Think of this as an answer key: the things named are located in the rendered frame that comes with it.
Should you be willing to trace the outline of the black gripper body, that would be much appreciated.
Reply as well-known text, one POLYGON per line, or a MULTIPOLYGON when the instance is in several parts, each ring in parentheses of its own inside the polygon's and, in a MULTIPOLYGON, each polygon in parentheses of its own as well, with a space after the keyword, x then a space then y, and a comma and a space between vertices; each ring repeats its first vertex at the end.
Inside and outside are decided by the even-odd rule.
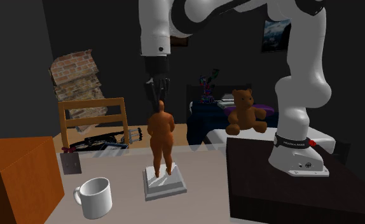
POLYGON ((145 56, 144 63, 150 80, 164 80, 169 73, 169 58, 167 56, 145 56))

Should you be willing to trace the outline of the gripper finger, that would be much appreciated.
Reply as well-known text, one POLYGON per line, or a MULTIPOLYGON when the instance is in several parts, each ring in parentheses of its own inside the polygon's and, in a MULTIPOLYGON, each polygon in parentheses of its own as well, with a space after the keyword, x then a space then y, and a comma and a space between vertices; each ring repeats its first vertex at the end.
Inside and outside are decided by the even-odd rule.
POLYGON ((170 79, 164 78, 160 81, 160 93, 159 93, 159 99, 163 102, 165 102, 168 92, 169 92, 169 85, 170 85, 170 79))
POLYGON ((159 99, 155 91, 153 78, 150 78, 147 82, 145 82, 144 88, 147 99, 151 102, 153 109, 159 109, 159 99))

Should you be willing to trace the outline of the orange figure on grey base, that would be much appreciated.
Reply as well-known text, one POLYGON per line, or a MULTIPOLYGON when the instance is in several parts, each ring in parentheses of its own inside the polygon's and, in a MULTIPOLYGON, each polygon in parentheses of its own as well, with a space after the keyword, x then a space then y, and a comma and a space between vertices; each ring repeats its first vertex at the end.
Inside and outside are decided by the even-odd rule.
POLYGON ((162 100, 158 111, 148 120, 153 165, 143 170, 144 198, 146 201, 186 193, 187 188, 178 165, 172 159, 175 129, 174 117, 165 112, 162 100))

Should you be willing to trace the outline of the colourful vase with plant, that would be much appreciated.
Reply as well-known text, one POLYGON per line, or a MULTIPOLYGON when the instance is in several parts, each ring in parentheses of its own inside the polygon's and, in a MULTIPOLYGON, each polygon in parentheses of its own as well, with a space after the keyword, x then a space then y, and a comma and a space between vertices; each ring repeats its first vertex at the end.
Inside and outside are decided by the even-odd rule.
POLYGON ((215 84, 211 84, 212 80, 216 79, 219 74, 219 69, 213 69, 212 75, 210 77, 206 77, 204 75, 200 76, 200 86, 203 87, 203 94, 200 98, 200 103, 202 104, 210 104, 214 103, 214 97, 212 95, 212 91, 215 87, 215 84))

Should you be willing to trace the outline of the bed with dark blanket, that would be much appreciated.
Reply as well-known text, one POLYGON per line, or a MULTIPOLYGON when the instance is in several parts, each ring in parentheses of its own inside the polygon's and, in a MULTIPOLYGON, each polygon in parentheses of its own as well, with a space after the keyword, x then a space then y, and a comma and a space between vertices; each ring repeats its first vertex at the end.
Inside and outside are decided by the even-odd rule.
MULTIPOLYGON (((212 91, 212 95, 216 102, 210 104, 200 103, 200 98, 203 94, 203 87, 187 85, 186 86, 186 103, 187 103, 187 134, 186 138, 189 145, 205 144, 219 145, 217 148, 226 148, 226 132, 225 128, 229 125, 228 116, 223 112, 225 104, 221 100, 225 95, 231 99, 233 103, 232 90, 246 90, 252 88, 250 83, 245 85, 218 85, 212 91)), ((267 123, 267 130, 265 134, 257 133, 254 130, 244 130, 238 137, 248 138, 259 136, 258 139, 273 141, 276 132, 279 114, 275 112, 272 116, 266 117, 263 121, 267 123)), ((336 140, 311 127, 308 129, 308 137, 315 141, 330 154, 336 152, 336 140)))

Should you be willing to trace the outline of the blue flat book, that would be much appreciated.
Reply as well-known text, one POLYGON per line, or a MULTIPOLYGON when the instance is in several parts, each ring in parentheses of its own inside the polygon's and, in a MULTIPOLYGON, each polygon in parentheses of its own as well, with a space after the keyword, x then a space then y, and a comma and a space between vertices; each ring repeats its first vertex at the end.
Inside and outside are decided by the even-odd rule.
POLYGON ((102 145, 102 147, 100 148, 100 150, 102 150, 102 151, 104 151, 104 150, 125 150, 127 148, 128 148, 127 144, 105 142, 102 145))

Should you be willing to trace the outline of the wooden chair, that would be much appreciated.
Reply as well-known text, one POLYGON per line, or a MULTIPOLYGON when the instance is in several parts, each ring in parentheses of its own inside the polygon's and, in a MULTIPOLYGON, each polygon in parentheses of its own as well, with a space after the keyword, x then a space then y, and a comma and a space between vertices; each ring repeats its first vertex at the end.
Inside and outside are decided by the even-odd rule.
POLYGON ((62 138, 62 146, 68 148, 70 146, 67 135, 68 127, 75 127, 80 125, 93 125, 101 123, 122 122, 123 132, 125 138, 125 144, 129 145, 128 134, 128 122, 127 114, 125 110, 125 102, 123 97, 110 98, 110 99, 90 99, 83 101, 64 101, 58 102, 59 120, 60 120, 60 134, 62 138), (67 120, 65 117, 65 111, 67 109, 82 109, 82 108, 98 108, 106 106, 119 106, 120 114, 117 115, 104 115, 88 118, 74 118, 67 120))

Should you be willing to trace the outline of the brick block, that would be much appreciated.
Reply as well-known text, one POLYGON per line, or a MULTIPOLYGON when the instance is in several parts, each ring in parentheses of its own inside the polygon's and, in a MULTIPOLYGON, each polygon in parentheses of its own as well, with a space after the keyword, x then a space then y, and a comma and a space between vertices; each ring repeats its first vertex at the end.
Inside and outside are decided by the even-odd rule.
POLYGON ((102 99, 99 72, 92 51, 85 50, 56 58, 49 69, 59 102, 102 99))

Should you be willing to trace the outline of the brown teddy bear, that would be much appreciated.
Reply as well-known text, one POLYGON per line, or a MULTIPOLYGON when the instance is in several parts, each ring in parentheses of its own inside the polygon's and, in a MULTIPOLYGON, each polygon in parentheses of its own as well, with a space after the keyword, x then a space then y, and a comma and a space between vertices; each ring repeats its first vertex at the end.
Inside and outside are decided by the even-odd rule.
POLYGON ((225 128, 228 135, 237 136, 241 130, 254 129, 256 132, 265 133, 267 123, 266 111, 254 107, 252 90, 233 90, 236 108, 228 115, 229 125, 225 128))

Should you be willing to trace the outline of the grey square with red bow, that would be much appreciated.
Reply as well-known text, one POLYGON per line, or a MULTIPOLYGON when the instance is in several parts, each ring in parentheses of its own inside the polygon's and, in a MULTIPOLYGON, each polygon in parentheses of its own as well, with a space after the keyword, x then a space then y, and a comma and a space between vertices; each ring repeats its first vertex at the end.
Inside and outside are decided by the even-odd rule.
POLYGON ((60 153, 60 159, 62 162, 62 168, 65 175, 69 174, 81 174, 81 164, 79 159, 79 153, 76 152, 76 148, 62 148, 63 152, 60 153))

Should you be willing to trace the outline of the white mug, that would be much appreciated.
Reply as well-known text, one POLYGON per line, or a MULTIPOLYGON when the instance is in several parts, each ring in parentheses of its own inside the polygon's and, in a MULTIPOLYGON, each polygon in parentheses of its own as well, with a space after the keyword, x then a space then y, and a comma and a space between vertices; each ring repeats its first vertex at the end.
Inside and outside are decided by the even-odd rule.
POLYGON ((94 220, 106 215, 112 208, 110 182, 107 178, 92 178, 73 191, 74 200, 81 206, 83 216, 94 220))

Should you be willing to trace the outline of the orange box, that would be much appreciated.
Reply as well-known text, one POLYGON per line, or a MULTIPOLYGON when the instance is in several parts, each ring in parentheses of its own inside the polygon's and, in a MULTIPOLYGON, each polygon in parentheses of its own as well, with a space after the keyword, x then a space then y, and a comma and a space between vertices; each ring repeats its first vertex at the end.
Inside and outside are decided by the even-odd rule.
POLYGON ((44 224, 63 197, 51 137, 0 139, 0 224, 44 224))

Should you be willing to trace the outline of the dark robot stand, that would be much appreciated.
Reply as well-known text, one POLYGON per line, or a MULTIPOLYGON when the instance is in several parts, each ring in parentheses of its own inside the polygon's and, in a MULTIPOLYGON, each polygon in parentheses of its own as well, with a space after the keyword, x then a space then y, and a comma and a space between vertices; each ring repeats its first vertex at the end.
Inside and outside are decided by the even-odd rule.
POLYGON ((271 141, 229 137, 230 216, 268 224, 365 224, 365 182, 320 146, 328 177, 293 177, 268 162, 271 141))

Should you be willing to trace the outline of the black frame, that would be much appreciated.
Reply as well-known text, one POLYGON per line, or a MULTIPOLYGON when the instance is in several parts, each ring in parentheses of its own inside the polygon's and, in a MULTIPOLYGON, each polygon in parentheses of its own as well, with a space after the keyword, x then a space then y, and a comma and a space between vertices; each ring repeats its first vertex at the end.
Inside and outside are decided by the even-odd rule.
MULTIPOLYGON (((128 144, 142 140, 142 131, 140 128, 128 129, 128 144)), ((101 151, 100 148, 105 142, 126 144, 124 131, 111 132, 98 136, 87 137, 83 141, 73 143, 70 147, 75 147, 76 152, 83 151, 101 151)))

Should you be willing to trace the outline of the blue wall picture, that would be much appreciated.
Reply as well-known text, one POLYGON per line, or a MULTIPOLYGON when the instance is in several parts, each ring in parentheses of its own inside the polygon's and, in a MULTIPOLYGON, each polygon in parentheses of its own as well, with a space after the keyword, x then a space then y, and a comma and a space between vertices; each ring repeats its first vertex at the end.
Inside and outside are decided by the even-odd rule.
POLYGON ((291 21, 283 20, 279 22, 265 21, 262 53, 286 51, 289 43, 291 21))

